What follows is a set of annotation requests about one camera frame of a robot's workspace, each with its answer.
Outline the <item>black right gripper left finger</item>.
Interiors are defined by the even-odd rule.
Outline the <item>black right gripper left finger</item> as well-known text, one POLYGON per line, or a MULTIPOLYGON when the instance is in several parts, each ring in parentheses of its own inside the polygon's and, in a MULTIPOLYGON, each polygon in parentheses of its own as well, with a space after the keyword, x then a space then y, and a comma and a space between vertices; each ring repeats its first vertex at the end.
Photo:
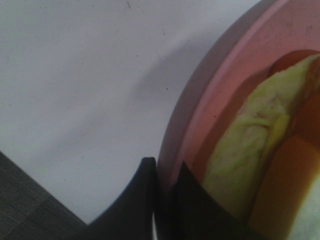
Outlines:
POLYGON ((156 192, 156 160, 144 157, 133 178, 76 240, 152 240, 156 192))

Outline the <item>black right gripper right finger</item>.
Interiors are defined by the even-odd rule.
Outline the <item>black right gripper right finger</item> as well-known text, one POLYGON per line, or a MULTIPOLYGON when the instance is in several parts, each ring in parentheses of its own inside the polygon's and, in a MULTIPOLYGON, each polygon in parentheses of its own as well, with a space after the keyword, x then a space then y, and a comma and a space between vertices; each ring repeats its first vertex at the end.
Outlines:
POLYGON ((213 200, 184 163, 169 193, 157 188, 156 235, 159 240, 264 239, 213 200))

